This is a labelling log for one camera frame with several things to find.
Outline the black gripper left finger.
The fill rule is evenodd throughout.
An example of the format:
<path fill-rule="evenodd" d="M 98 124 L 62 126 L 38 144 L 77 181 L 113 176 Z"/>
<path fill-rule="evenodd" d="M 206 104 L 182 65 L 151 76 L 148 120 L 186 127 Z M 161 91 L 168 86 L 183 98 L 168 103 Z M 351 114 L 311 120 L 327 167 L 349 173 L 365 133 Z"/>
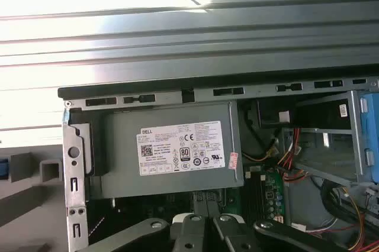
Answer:
<path fill-rule="evenodd" d="M 91 244 L 81 251 L 204 251 L 207 200 L 203 192 L 192 193 L 192 213 L 183 213 L 168 224 L 149 218 Z"/>

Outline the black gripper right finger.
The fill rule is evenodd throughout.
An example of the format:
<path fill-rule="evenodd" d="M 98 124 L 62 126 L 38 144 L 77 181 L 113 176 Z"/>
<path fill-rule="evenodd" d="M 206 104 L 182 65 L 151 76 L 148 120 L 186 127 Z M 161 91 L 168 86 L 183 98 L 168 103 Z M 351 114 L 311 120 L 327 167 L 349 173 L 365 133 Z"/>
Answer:
<path fill-rule="evenodd" d="M 346 251 L 330 241 L 272 220 L 258 220 L 249 228 L 239 215 L 220 212 L 215 192 L 207 193 L 207 209 L 220 251 Z"/>

